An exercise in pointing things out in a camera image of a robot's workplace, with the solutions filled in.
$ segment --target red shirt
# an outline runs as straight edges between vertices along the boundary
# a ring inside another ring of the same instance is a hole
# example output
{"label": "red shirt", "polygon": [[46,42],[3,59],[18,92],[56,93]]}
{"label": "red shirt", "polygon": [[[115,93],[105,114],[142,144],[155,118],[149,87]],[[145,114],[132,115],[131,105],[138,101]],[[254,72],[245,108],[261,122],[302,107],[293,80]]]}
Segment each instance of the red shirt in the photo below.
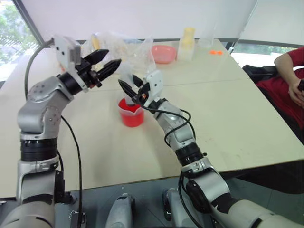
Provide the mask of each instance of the red shirt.
{"label": "red shirt", "polygon": [[[293,61],[294,67],[304,66],[304,47],[290,51],[288,54]],[[304,68],[297,69],[295,75],[299,79],[304,78]],[[290,98],[288,84],[282,77],[277,76],[269,80],[259,81],[256,85],[265,89],[275,105],[285,114],[295,119],[301,129],[304,128],[304,111]]]}

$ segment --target pink bowl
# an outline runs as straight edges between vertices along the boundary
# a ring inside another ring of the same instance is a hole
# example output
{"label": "pink bowl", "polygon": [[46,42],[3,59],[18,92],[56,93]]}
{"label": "pink bowl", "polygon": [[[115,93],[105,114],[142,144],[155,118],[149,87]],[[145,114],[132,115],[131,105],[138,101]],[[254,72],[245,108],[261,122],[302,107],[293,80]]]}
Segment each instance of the pink bowl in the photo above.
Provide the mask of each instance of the pink bowl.
{"label": "pink bowl", "polygon": [[155,63],[168,64],[175,59],[176,50],[168,45],[154,45],[152,55]]}

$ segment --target person's hand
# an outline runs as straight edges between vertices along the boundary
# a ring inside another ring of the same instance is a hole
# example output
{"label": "person's hand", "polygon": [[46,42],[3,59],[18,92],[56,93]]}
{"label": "person's hand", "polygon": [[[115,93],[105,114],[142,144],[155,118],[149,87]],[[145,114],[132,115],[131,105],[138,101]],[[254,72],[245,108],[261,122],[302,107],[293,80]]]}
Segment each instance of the person's hand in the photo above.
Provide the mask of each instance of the person's hand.
{"label": "person's hand", "polygon": [[304,91],[300,91],[298,86],[300,79],[289,85],[288,93],[290,98],[300,107],[304,109]]}

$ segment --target person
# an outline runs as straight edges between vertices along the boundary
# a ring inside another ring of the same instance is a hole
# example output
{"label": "person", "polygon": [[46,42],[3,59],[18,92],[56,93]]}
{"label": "person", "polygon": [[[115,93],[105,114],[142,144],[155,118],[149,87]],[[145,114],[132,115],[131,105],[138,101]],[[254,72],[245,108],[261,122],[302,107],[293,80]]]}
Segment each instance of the person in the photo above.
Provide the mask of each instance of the person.
{"label": "person", "polygon": [[304,66],[304,47],[276,58],[278,76],[256,85],[304,145],[304,91],[298,89],[304,68],[294,71],[299,66]]}

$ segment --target white wall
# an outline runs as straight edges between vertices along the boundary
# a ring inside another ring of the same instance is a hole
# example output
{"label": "white wall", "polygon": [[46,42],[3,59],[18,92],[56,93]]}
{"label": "white wall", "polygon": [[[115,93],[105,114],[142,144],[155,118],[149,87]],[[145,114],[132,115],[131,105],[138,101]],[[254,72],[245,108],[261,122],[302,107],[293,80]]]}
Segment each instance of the white wall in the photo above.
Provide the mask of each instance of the white wall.
{"label": "white wall", "polygon": [[44,39],[64,34],[87,39],[111,30],[135,38],[179,38],[186,26],[202,32],[219,21],[216,37],[235,38],[256,0],[23,0]]}
{"label": "white wall", "polygon": [[[135,38],[179,38],[186,26],[199,37],[218,21],[216,37],[238,38],[256,0],[23,0],[44,39],[87,39],[98,31]],[[304,0],[258,0],[241,39],[304,45]]]}
{"label": "white wall", "polygon": [[241,39],[304,45],[304,0],[258,0]]}

